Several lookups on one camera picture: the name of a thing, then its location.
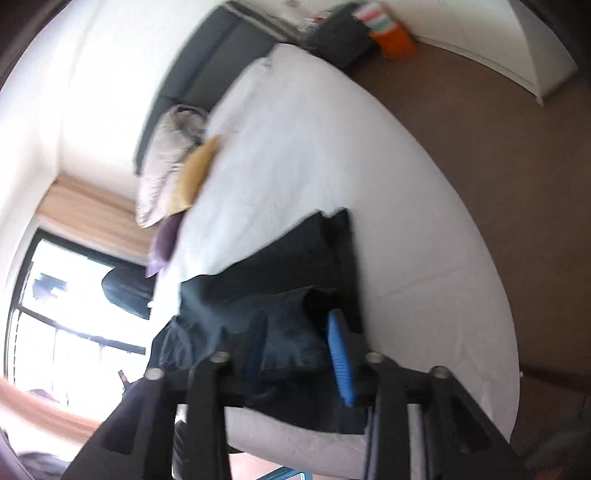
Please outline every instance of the window frame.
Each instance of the window frame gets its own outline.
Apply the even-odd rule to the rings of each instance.
[[[78,332],[78,331],[73,330],[71,328],[60,325],[55,320],[52,320],[51,318],[48,318],[44,315],[34,312],[22,305],[22,296],[24,294],[24,287],[25,287],[27,280],[29,278],[29,275],[31,272],[31,267],[33,266],[33,256],[35,255],[35,251],[37,250],[37,246],[39,245],[39,243],[42,240],[47,240],[48,242],[51,242],[59,247],[65,248],[67,250],[73,251],[73,252],[81,254],[81,255],[84,255],[84,256],[90,258],[91,260],[94,260],[94,261],[101,263],[103,265],[114,266],[114,267],[135,265],[132,262],[129,262],[127,260],[113,257],[112,255],[104,254],[104,253],[99,252],[97,250],[94,250],[94,249],[91,249],[88,247],[84,247],[83,245],[66,240],[65,238],[62,238],[58,235],[54,235],[53,233],[49,233],[41,228],[38,228],[35,231],[33,238],[31,240],[31,243],[29,244],[29,246],[27,248],[27,252],[25,253],[21,267],[18,271],[17,282],[15,283],[14,290],[12,291],[12,297],[11,297],[10,307],[8,310],[8,321],[7,321],[6,333],[5,333],[4,378],[6,378],[6,379],[9,378],[9,376],[8,376],[9,365],[13,365],[13,368],[14,368],[14,362],[10,361],[10,351],[14,350],[15,341],[16,341],[16,338],[14,338],[14,339],[11,338],[13,335],[16,337],[16,331],[13,332],[13,328],[12,328],[13,320],[16,319],[18,321],[18,318],[23,313],[26,315],[29,315],[30,317],[34,318],[35,320],[38,320],[40,322],[43,322],[43,323],[55,328],[56,332],[58,330],[63,330],[65,332],[71,333],[72,335],[76,335],[76,336],[83,338],[85,340],[90,340],[92,342],[96,342],[102,346],[109,346],[109,347],[113,347],[113,348],[116,348],[119,350],[123,350],[125,352],[137,353],[138,355],[145,355],[146,349],[142,346],[131,345],[129,343],[119,342],[117,340],[109,340],[109,339],[106,339],[106,338],[98,336],[98,335],[90,335],[90,334],[87,334],[84,332]]]

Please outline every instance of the gray pillow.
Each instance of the gray pillow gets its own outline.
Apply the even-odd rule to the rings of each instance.
[[[160,117],[144,157],[135,220],[146,228],[166,216],[179,168],[187,154],[201,145],[207,112],[175,105]]]

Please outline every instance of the pillow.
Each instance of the pillow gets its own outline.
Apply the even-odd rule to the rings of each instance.
[[[187,153],[201,144],[206,117],[199,108],[175,105],[158,120],[142,165],[135,207],[140,227],[149,227],[166,216],[178,169]]]
[[[201,147],[189,155],[178,174],[178,182],[168,206],[168,214],[184,212],[191,207],[219,145],[219,135],[209,138]]]
[[[152,240],[146,265],[146,278],[156,275],[162,270],[173,256],[177,243],[178,229],[183,221],[184,212],[168,217],[162,222],[158,233]]]

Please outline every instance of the metal bolt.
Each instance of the metal bolt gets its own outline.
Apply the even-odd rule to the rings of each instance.
[[[431,373],[433,374],[433,376],[435,378],[441,378],[441,379],[445,379],[445,378],[449,378],[449,376],[452,374],[448,367],[442,367],[441,365],[438,367],[433,367],[431,369]]]
[[[365,360],[369,364],[380,364],[384,361],[384,356],[379,352],[370,352],[365,355]]]
[[[148,368],[144,378],[148,380],[160,380],[164,376],[164,370],[161,368]]]
[[[228,352],[219,351],[215,352],[209,359],[215,364],[225,364],[230,360],[230,354]]]

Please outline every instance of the dark gray headboard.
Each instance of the dark gray headboard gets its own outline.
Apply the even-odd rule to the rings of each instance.
[[[178,55],[154,102],[135,156],[137,174],[160,116],[178,103],[211,111],[248,64],[278,42],[293,42],[277,27],[264,14],[233,1],[205,19]]]

